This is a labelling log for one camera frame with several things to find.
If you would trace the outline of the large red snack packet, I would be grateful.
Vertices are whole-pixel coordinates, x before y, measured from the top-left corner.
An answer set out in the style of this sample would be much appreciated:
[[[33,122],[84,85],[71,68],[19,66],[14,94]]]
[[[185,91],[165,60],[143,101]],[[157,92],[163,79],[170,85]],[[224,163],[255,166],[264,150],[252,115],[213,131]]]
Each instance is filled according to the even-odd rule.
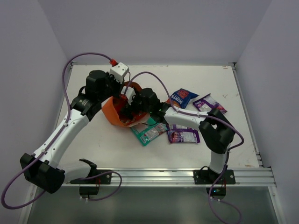
[[[119,97],[113,98],[113,106],[124,126],[129,126],[134,122],[140,121],[148,115],[146,112],[137,109],[136,106],[130,105],[127,96],[124,94],[120,94]]]

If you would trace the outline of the orange paper bag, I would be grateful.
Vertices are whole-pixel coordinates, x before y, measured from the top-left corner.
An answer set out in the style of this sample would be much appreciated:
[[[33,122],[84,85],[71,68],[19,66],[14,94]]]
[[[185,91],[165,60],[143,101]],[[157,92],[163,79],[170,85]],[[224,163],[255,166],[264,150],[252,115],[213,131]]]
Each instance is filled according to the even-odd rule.
[[[136,93],[142,90],[142,87],[136,82],[132,82],[130,87],[134,88],[136,90]],[[110,122],[110,124],[112,124],[114,126],[120,126],[120,127],[131,127],[131,126],[137,125],[139,122],[144,122],[146,119],[149,118],[149,115],[147,115],[140,121],[134,122],[129,126],[124,126],[121,123],[121,121],[117,115],[117,112],[113,106],[113,98],[114,97],[110,97],[107,100],[107,102],[102,106],[102,112],[105,115],[106,119]]]

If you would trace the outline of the teal snack packet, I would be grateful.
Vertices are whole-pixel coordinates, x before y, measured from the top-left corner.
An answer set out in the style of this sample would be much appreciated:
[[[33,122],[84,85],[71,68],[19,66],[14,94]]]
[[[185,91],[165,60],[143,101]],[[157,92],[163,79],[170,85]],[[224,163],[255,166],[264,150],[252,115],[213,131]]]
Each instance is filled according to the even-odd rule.
[[[146,146],[154,139],[167,132],[168,128],[165,124],[157,123],[153,118],[148,118],[146,122],[139,122],[137,125],[132,126],[130,130],[142,146]]]

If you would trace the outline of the blue Burts crisps packet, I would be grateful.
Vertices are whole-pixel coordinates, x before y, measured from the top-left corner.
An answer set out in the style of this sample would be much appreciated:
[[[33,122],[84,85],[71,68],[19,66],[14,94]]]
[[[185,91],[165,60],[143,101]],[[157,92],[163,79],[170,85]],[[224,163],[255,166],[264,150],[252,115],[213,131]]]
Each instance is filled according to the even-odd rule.
[[[166,103],[172,103],[175,107],[185,109],[188,104],[194,101],[199,95],[186,89],[179,89],[173,92]]]

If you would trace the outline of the purple snack packet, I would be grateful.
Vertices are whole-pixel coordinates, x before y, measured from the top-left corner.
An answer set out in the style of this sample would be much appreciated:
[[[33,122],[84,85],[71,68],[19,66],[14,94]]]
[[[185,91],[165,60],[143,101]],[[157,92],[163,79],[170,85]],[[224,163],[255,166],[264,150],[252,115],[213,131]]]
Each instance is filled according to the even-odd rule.
[[[212,109],[217,109],[222,114],[227,113],[227,110],[218,101],[216,101],[210,93],[194,101],[192,104],[199,112],[209,112]]]
[[[199,132],[182,125],[166,125],[170,143],[200,143]]]

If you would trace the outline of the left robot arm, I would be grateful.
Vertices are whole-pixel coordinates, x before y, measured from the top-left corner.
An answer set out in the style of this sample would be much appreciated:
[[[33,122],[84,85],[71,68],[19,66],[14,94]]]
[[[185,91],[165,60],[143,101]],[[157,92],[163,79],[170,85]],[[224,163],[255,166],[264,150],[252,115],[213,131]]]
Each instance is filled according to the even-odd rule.
[[[21,167],[25,179],[48,193],[55,193],[65,182],[84,180],[92,183],[97,178],[97,166],[87,159],[80,159],[68,168],[59,163],[77,134],[93,119],[102,103],[121,93],[128,69],[120,71],[93,70],[86,78],[85,86],[69,105],[68,112],[52,135],[33,154],[24,154]]]

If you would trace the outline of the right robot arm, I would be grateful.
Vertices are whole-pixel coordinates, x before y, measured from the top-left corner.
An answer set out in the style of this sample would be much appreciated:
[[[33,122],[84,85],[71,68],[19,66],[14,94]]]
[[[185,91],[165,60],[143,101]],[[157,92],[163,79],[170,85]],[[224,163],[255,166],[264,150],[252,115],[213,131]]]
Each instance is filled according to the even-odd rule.
[[[121,98],[126,102],[123,111],[127,116],[145,112],[157,123],[181,125],[198,130],[206,146],[211,150],[209,180],[219,183],[224,179],[223,170],[228,160],[228,147],[234,139],[236,130],[219,110],[193,112],[180,109],[161,102],[151,88],[136,91],[125,86],[121,90]]]

